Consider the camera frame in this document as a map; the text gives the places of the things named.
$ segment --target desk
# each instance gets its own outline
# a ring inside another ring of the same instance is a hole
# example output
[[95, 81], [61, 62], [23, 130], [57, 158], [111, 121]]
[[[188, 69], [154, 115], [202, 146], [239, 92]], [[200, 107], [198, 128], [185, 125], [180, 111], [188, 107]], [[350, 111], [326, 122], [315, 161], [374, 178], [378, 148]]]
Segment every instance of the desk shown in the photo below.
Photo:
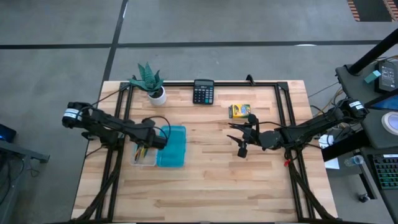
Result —
[[[370, 64], [362, 70], [360, 76], [353, 76], [347, 72], [346, 67], [336, 69], [337, 77], [347, 96], [358, 99], [362, 103], [367, 103], [379, 96], [380, 93], [374, 91], [374, 84], [367, 84], [363, 79], [374, 71], [375, 64]], [[366, 165], [369, 167], [372, 178], [379, 188], [384, 203], [394, 221], [398, 223], [398, 190], [381, 190], [377, 184], [378, 179], [374, 173], [372, 161], [369, 157], [375, 154], [398, 154], [398, 137], [387, 132], [382, 124], [381, 118], [387, 111], [369, 109], [369, 114], [361, 123], [364, 132], [369, 139], [370, 145], [361, 149], [365, 158]]]
[[[100, 98], [116, 91], [119, 85], [120, 82], [105, 82]], [[233, 103], [249, 103], [260, 121], [279, 122], [274, 89], [216, 86], [212, 106], [194, 105], [192, 87], [167, 86], [165, 89], [166, 103], [153, 107], [146, 93], [134, 88], [130, 118], [141, 122], [148, 116], [162, 115], [172, 125], [184, 125], [187, 129], [185, 165], [181, 169], [132, 166], [130, 159], [134, 143], [127, 139], [113, 221], [296, 221], [289, 171], [284, 167], [284, 149], [263, 152], [260, 147], [249, 146], [247, 158], [242, 159], [236, 155], [236, 143], [226, 136], [242, 136], [227, 125], [231, 122], [228, 106]], [[304, 82], [289, 81], [289, 89], [296, 122], [312, 118]], [[116, 100], [116, 95], [111, 96], [98, 108], [113, 114]], [[155, 121], [156, 126], [165, 125], [161, 119]], [[244, 119], [234, 122], [243, 123]], [[274, 128], [271, 124], [261, 125], [261, 131]], [[99, 145], [97, 141], [90, 142], [88, 152]], [[72, 218], [81, 215], [98, 193], [105, 157], [106, 150], [103, 149], [85, 160]], [[336, 216], [321, 151], [308, 147], [303, 157], [315, 196]], [[305, 210], [305, 201], [301, 201]]]

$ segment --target calculator display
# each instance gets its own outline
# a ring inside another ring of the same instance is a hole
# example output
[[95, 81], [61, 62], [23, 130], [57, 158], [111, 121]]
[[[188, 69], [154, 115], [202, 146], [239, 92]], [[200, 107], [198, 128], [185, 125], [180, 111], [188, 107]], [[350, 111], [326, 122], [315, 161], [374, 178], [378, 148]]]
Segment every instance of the calculator display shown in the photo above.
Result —
[[213, 85], [213, 82], [209, 82], [209, 81], [195, 81], [195, 85]]

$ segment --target black metal frame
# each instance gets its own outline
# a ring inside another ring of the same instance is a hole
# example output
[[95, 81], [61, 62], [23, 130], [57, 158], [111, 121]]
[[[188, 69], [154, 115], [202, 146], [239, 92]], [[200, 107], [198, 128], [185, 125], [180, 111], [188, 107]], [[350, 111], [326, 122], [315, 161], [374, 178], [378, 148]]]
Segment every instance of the black metal frame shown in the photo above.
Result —
[[[284, 95], [285, 95], [285, 100], [287, 103], [287, 111], [289, 113], [290, 123], [295, 125], [294, 111], [293, 111], [293, 106], [292, 106], [292, 102], [290, 99], [289, 86], [288, 86], [287, 82], [254, 82], [251, 75], [248, 75], [246, 80], [248, 82], [215, 82], [215, 86], [268, 86], [268, 87], [273, 87], [275, 90], [275, 97], [276, 97], [276, 101], [277, 101], [280, 123], [282, 125], [286, 125], [284, 109], [283, 109], [283, 104], [282, 104], [282, 98], [280, 95], [280, 91], [283, 90]], [[121, 110], [121, 104], [122, 104], [122, 100], [123, 100], [123, 95], [124, 95], [124, 92], [126, 90], [128, 90], [126, 109], [124, 112], [124, 119], [129, 119], [129, 110], [131, 107], [131, 102], [132, 102], [132, 97], [133, 97], [133, 95], [132, 95], [133, 87], [129, 87], [126, 89], [126, 85], [129, 85], [129, 83], [122, 82], [120, 84], [119, 89], [121, 91], [119, 92], [119, 95], [118, 95], [118, 100], [116, 102], [116, 108], [115, 108], [114, 115], [115, 115], [115, 117], [119, 117], [120, 110]], [[192, 82], [165, 82], [164, 86], [192, 86], [193, 87], [193, 81]], [[110, 200], [109, 200], [109, 209], [108, 209], [108, 214], [107, 214], [106, 218], [102, 218], [103, 205], [104, 205], [104, 200], [102, 199], [102, 201], [99, 203], [99, 205], [96, 208], [96, 214], [95, 214], [94, 220], [70, 220], [70, 223], [112, 223], [113, 222], [114, 207], [116, 204], [119, 175], [120, 175], [120, 170], [121, 170], [121, 161], [123, 158], [124, 136], [122, 138], [122, 142], [123, 142], [122, 145], [119, 145], [118, 147], [116, 147], [114, 149], [108, 149], [108, 153], [106, 155], [106, 160], [105, 160], [105, 164], [104, 164], [104, 172], [103, 172], [101, 188], [105, 185], [105, 183], [109, 179], [109, 173], [111, 170], [111, 161], [112, 161], [113, 152], [114, 151], [118, 152], [117, 157], [116, 157], [115, 167], [114, 167], [114, 170], [117, 170], [117, 173], [116, 173], [117, 176], [114, 179], [114, 181], [112, 182], [112, 190], [111, 190], [111, 195], [110, 195]], [[303, 180], [305, 181], [305, 183], [308, 185], [308, 179], [307, 179], [307, 173], [305, 171], [304, 159], [301, 154], [298, 155], [297, 162], [298, 162], [298, 166], [300, 168], [300, 175], [303, 178]], [[297, 220], [299, 222], [300, 220], [302, 220], [304, 218], [302, 207], [301, 207], [299, 190], [297, 187], [297, 183], [292, 178], [291, 174], [290, 174], [290, 180], [291, 180], [291, 184], [292, 184], [293, 198], [295, 201]], [[307, 203], [309, 219], [314, 219], [315, 214], [314, 214], [313, 206], [311, 205], [307, 196], [305, 198], [306, 198], [306, 203]]]

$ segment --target wooden tabletop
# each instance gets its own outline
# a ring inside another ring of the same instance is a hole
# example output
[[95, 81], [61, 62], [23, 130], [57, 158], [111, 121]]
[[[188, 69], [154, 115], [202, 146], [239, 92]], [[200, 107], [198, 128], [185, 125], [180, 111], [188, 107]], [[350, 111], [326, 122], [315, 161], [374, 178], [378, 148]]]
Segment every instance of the wooden tabletop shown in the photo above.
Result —
[[[288, 81], [297, 124], [312, 118], [307, 92], [301, 80]], [[120, 82], [105, 82], [101, 98], [119, 88]], [[141, 122], [153, 115], [165, 116], [172, 125], [187, 129], [185, 165], [180, 169], [131, 165], [134, 143], [127, 138], [116, 199], [114, 222], [276, 222], [296, 221], [288, 168], [284, 167], [284, 149], [262, 151], [248, 147], [245, 159], [238, 157], [237, 144], [227, 134], [241, 137], [229, 128], [228, 107], [250, 104], [260, 121], [279, 123], [273, 87], [216, 87], [212, 106], [192, 103], [192, 87], [165, 87], [167, 101], [152, 106], [145, 92], [133, 91], [130, 119]], [[102, 101], [98, 108], [114, 114], [117, 95]], [[122, 114], [125, 106], [124, 97]], [[285, 117], [288, 119], [284, 102]], [[154, 118], [156, 126], [165, 121]], [[244, 119], [234, 119], [243, 123]], [[262, 124], [261, 132], [274, 129]], [[88, 146], [97, 149], [99, 141]], [[307, 147], [303, 151], [310, 188], [321, 204], [336, 216], [321, 151]], [[103, 175], [106, 149], [85, 160], [72, 218], [78, 217], [98, 193]], [[303, 210], [306, 211], [303, 194]], [[108, 200], [104, 211], [108, 209]]]

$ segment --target succulent plant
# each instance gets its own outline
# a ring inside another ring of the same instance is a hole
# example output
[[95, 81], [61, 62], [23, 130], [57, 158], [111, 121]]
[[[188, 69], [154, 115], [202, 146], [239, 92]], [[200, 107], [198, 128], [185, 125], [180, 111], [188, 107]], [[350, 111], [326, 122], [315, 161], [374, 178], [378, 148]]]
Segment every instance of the succulent plant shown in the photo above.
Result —
[[139, 73], [141, 74], [142, 80], [130, 79], [130, 83], [133, 86], [138, 87], [142, 91], [148, 92], [149, 96], [154, 96], [163, 85], [163, 79], [159, 78], [159, 71], [154, 73], [148, 63], [146, 63], [145, 68], [138, 64]]

